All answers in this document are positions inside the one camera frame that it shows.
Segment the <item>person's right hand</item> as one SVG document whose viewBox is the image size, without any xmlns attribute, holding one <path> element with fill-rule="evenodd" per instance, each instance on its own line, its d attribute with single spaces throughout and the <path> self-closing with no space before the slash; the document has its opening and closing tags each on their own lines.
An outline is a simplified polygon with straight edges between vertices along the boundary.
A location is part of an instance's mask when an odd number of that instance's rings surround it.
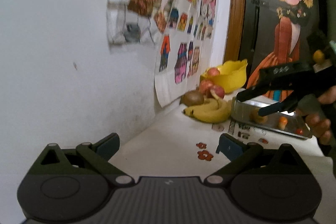
<svg viewBox="0 0 336 224">
<path fill-rule="evenodd" d="M 327 92 L 318 97 L 318 102 L 323 105 L 329 105 L 334 103 L 335 99 L 335 86 L 332 86 Z M 318 114 L 309 114 L 306 117 L 306 123 L 321 144 L 328 145 L 331 143 L 333 134 L 330 129 L 331 121 L 329 119 L 321 118 Z"/>
</svg>

